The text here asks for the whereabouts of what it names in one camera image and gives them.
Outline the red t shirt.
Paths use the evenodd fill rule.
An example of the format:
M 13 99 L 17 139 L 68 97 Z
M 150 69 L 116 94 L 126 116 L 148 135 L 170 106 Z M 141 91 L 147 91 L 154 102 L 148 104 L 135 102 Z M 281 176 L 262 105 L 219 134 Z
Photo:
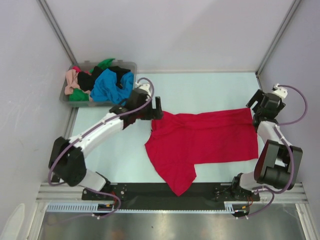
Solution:
M 195 165 L 258 158 L 258 136 L 248 108 L 199 114 L 164 112 L 145 143 L 158 175 L 177 196 L 196 179 Z

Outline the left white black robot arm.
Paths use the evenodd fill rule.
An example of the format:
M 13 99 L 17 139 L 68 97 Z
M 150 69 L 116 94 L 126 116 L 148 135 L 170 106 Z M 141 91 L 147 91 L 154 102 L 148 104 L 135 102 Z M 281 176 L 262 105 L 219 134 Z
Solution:
M 58 137 L 54 143 L 48 164 L 48 183 L 52 175 L 70 187 L 81 186 L 100 200 L 110 196 L 107 179 L 86 167 L 85 158 L 103 141 L 132 125 L 136 120 L 160 120 L 163 117 L 160 97 L 154 98 L 150 83 L 137 85 L 130 96 L 114 105 L 109 112 L 91 128 L 70 138 Z

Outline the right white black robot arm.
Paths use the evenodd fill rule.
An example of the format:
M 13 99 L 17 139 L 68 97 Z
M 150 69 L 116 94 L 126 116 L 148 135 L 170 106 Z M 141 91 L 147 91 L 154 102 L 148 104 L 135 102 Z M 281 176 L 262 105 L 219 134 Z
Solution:
M 252 125 L 264 147 L 254 171 L 233 178 L 230 194 L 237 201 L 262 192 L 282 194 L 295 185 L 303 150 L 286 139 L 276 119 L 286 106 L 289 89 L 281 84 L 275 84 L 272 92 L 259 89 L 246 105 L 253 111 Z

